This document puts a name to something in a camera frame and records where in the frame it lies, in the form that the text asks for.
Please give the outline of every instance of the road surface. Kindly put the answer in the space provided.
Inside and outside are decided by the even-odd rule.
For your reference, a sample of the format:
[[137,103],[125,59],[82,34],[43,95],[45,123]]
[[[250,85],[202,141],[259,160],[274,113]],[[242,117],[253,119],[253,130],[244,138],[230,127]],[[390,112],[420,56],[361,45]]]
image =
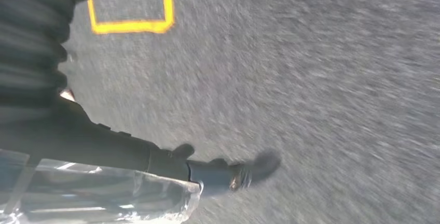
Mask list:
[[[262,187],[190,224],[440,221],[440,0],[173,0],[165,34],[96,35],[62,65],[91,119],[195,158],[279,150]],[[95,0],[99,20],[161,0]]]

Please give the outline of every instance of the black shoe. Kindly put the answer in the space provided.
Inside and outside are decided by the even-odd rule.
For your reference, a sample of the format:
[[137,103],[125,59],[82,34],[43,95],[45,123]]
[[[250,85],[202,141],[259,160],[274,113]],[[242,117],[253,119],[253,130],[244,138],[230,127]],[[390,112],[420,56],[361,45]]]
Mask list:
[[257,156],[253,162],[231,165],[234,171],[229,189],[237,191],[258,185],[269,178],[281,165],[281,159],[275,152],[265,152]]
[[221,159],[209,163],[188,161],[187,164],[189,180],[203,185],[203,196],[213,196],[261,183],[279,168],[281,159],[275,152],[264,152],[254,161],[234,165]]

